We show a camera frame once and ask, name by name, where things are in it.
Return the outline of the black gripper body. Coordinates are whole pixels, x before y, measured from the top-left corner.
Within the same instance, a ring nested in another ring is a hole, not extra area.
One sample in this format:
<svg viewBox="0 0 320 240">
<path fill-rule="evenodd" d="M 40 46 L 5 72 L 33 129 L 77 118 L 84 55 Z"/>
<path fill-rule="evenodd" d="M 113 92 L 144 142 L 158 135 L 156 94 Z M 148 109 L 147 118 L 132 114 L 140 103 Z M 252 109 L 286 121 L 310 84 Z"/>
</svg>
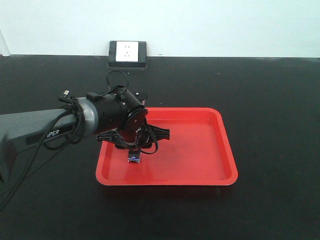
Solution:
<svg viewBox="0 0 320 240">
<path fill-rule="evenodd" d="M 118 149 L 144 150 L 155 146 L 159 141 L 170 139 L 170 130 L 150 125 L 147 122 L 148 110 L 133 113 L 121 126 L 97 135 L 96 140 L 114 144 Z"/>
</svg>

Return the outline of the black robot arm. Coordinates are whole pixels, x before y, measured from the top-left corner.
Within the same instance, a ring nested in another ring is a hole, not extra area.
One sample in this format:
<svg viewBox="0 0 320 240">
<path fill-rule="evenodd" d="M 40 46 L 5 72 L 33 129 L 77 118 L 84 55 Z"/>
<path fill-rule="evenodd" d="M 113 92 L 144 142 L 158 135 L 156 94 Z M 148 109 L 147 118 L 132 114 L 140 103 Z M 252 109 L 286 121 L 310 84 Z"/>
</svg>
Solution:
<svg viewBox="0 0 320 240">
<path fill-rule="evenodd" d="M 96 135 L 97 140 L 119 149 L 143 152 L 160 140 L 169 140 L 169 129 L 147 123 L 142 100 L 124 86 L 85 97 L 60 97 L 66 105 L 49 110 L 3 114 L 0 117 L 0 181 L 8 183 L 21 152 L 71 137 L 73 141 Z"/>
</svg>

